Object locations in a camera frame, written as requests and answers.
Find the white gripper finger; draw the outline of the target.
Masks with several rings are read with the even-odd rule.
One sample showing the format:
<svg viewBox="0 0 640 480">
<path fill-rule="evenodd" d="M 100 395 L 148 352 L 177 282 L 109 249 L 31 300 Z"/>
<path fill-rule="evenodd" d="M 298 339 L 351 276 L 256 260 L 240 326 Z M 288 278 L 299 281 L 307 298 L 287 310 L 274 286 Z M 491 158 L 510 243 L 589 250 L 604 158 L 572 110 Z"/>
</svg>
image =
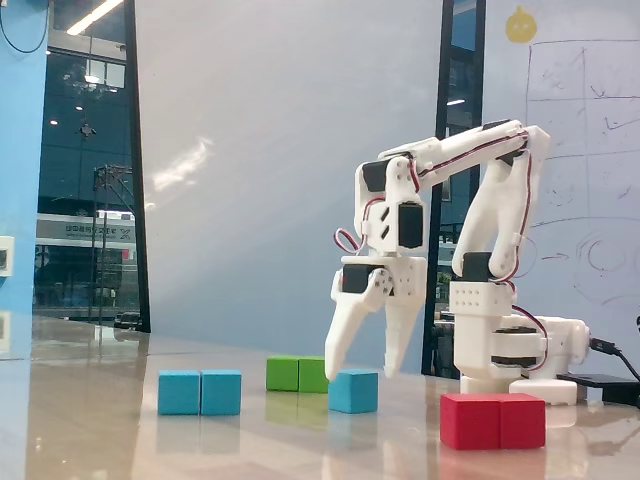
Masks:
<svg viewBox="0 0 640 480">
<path fill-rule="evenodd" d="M 423 306 L 423 298 L 389 300 L 386 303 L 384 373 L 387 378 L 399 372 Z"/>
<path fill-rule="evenodd" d="M 390 272 L 385 268 L 376 268 L 367 276 L 362 293 L 343 292 L 342 279 L 343 271 L 338 270 L 331 288 L 336 306 L 324 349 L 325 377 L 329 382 L 337 378 L 363 320 L 385 305 L 392 285 Z"/>
</svg>

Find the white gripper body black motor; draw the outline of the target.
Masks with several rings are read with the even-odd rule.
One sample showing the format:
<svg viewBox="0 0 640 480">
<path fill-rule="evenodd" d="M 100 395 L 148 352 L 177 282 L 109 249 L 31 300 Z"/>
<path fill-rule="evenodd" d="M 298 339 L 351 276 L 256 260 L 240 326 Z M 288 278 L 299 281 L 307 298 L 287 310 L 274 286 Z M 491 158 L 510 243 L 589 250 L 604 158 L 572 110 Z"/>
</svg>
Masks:
<svg viewBox="0 0 640 480">
<path fill-rule="evenodd" d="M 426 259 L 402 256 L 344 256 L 333 280 L 333 300 L 425 299 Z"/>
</svg>

